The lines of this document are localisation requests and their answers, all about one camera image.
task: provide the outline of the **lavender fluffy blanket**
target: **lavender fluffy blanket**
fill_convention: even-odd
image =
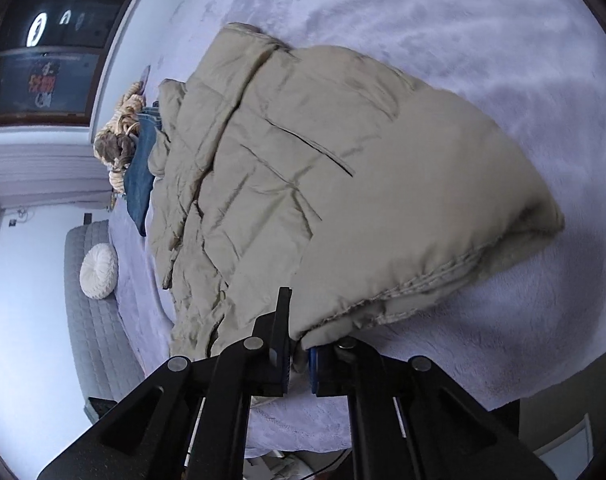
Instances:
[[[346,46],[456,92],[519,143],[566,215],[538,256],[360,337],[429,356],[487,408],[606,351],[606,36],[581,0],[185,0],[148,93],[185,80],[227,22],[294,47]],[[350,445],[346,402],[303,390],[253,410],[248,456]]]

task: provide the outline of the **wall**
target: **wall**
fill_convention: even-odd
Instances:
[[[606,353],[560,384],[521,400],[520,439],[538,449],[590,415],[594,452],[606,439]]]
[[[183,0],[139,0],[116,44],[99,97],[93,133],[112,118],[114,105],[145,67],[157,60],[164,31]]]
[[[89,144],[114,113],[114,105],[145,67],[156,59],[163,32],[183,0],[134,0],[120,25],[103,69],[92,124],[88,127],[13,126],[0,128],[0,144]]]
[[[31,208],[0,230],[0,454],[32,480],[89,422],[67,331],[65,235],[83,224],[72,205]],[[93,212],[94,220],[106,212]]]

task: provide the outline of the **gray quilted sofa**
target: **gray quilted sofa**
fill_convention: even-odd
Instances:
[[[92,422],[98,420],[98,414],[89,397],[119,401],[144,379],[120,322],[114,294],[91,300],[81,290],[83,258],[94,245],[109,241],[107,220],[75,227],[65,239],[67,324],[84,410]]]

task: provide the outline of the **floor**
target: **floor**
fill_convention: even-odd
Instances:
[[[598,452],[606,439],[606,353],[567,381],[522,399],[520,439],[531,450],[539,449],[576,426],[586,413],[592,425],[594,452]],[[341,452],[295,454],[317,471],[336,460]]]

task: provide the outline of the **bed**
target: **bed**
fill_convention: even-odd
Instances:
[[[148,102],[164,78],[187,79],[227,22],[257,25],[292,46],[346,46],[465,97],[522,147],[566,215],[566,231],[528,262],[358,337],[393,357],[427,355],[488,409],[606,351],[606,34],[583,1],[185,0],[152,63]],[[171,298],[123,211],[117,203],[110,220],[116,301],[150,373],[169,355]],[[350,446],[345,400],[305,389],[301,380],[252,410],[247,456]]]
[[[109,241],[107,220],[75,227],[65,238],[67,325],[84,410],[92,422],[98,414],[90,398],[121,400],[145,378],[120,321],[115,296],[92,300],[78,279],[88,251]]]

